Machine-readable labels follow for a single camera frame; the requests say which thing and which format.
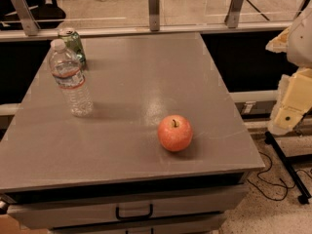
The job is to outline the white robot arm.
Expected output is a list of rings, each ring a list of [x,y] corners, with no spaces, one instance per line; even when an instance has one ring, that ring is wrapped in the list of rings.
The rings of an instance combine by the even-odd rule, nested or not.
[[[282,136],[291,132],[312,108],[312,8],[305,8],[265,49],[286,53],[287,61],[298,67],[293,75],[281,77],[268,123],[271,134]]]

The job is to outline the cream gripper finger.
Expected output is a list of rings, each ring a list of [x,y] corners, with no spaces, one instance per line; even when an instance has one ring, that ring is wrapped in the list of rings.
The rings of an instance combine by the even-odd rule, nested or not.
[[[278,36],[270,40],[265,49],[272,53],[285,53],[288,47],[290,29],[287,27]]]
[[[299,68],[292,76],[283,74],[278,84],[268,131],[277,136],[293,130],[312,108],[312,69]]]

